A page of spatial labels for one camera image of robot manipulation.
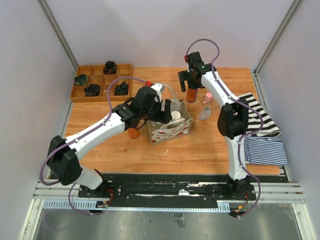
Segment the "black white striped cloth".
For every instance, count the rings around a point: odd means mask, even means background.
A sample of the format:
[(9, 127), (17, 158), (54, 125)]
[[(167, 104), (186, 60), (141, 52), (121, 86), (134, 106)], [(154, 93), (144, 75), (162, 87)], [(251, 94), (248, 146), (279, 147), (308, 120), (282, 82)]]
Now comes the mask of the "black white striped cloth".
[(282, 133), (251, 92), (240, 95), (239, 98), (246, 100), (248, 106), (257, 111), (263, 120), (262, 129), (257, 131), (261, 126), (261, 119), (256, 113), (249, 109), (247, 133), (251, 133), (251, 135), (255, 137), (278, 137)]

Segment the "wooden compartment tray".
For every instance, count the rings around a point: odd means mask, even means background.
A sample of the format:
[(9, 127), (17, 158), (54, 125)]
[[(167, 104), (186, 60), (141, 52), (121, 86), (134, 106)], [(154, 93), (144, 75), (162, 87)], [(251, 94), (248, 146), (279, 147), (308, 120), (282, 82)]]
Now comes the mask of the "wooden compartment tray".
[[(70, 94), (70, 100), (74, 103), (91, 103), (91, 102), (106, 102), (107, 90), (112, 81), (123, 77), (121, 81), (117, 81), (110, 88), (111, 101), (125, 101), (133, 95), (133, 81), (128, 77), (133, 76), (133, 66), (131, 64), (118, 64), (115, 74), (104, 74), (104, 65), (80, 65), (77, 68), (76, 75), (85, 74), (88, 76), (86, 85), (74, 85)], [(116, 93), (116, 87), (122, 82), (128, 85), (128, 91), (125, 95)], [(97, 84), (99, 91), (96, 96), (87, 96), (85, 88), (91, 84)]]

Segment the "pink cap bottle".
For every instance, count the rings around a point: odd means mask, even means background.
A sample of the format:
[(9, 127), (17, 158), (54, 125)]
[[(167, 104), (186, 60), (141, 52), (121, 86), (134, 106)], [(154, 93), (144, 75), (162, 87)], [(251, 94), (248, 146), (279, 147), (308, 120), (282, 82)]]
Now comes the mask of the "pink cap bottle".
[(196, 118), (200, 121), (207, 120), (212, 114), (214, 100), (210, 92), (207, 92), (205, 96), (200, 99), (200, 103), (196, 109)]

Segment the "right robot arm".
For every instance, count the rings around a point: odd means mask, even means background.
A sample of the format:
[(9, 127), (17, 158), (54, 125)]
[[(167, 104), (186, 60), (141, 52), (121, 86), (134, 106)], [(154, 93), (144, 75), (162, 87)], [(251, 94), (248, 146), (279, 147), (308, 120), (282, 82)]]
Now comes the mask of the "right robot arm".
[(226, 190), (231, 196), (241, 195), (250, 186), (241, 140), (249, 124), (248, 102), (228, 89), (217, 69), (210, 63), (205, 64), (198, 51), (185, 55), (184, 60), (187, 70), (178, 72), (181, 91), (206, 88), (217, 102), (220, 108), (217, 127), (226, 141), (228, 154)]

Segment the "watermelon print canvas bag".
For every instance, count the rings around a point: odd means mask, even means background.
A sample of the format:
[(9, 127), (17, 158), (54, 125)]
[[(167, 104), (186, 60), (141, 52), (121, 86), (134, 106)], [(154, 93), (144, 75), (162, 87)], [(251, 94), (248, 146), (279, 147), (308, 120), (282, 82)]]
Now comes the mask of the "watermelon print canvas bag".
[(171, 124), (172, 120), (166, 124), (148, 121), (146, 126), (149, 135), (149, 144), (151, 146), (189, 135), (194, 121), (187, 111), (184, 100), (176, 98), (173, 89), (169, 85), (164, 84), (164, 86), (170, 90), (173, 97), (173, 99), (170, 99), (171, 112), (179, 111), (181, 116), (185, 118), (185, 121), (178, 126), (173, 126)]

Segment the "blue spray bottle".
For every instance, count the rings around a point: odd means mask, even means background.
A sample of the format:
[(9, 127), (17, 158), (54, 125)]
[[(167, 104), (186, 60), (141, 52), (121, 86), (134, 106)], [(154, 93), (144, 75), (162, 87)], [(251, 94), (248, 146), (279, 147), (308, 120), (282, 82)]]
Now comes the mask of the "blue spray bottle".
[(187, 90), (186, 100), (189, 103), (194, 103), (196, 101), (197, 93), (198, 93), (198, 89), (197, 88), (195, 88), (195, 89), (189, 88)]

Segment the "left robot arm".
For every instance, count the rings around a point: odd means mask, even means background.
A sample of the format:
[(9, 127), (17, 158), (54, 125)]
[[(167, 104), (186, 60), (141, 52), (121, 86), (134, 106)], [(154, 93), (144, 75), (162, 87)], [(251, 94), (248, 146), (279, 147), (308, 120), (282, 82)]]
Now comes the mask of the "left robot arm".
[(165, 85), (143, 86), (124, 103), (112, 108), (108, 115), (86, 129), (62, 138), (57, 135), (49, 146), (47, 166), (63, 186), (79, 184), (96, 190), (106, 180), (94, 169), (80, 165), (80, 160), (105, 140), (136, 129), (141, 121), (168, 123), (171, 119), (170, 100), (162, 101)]

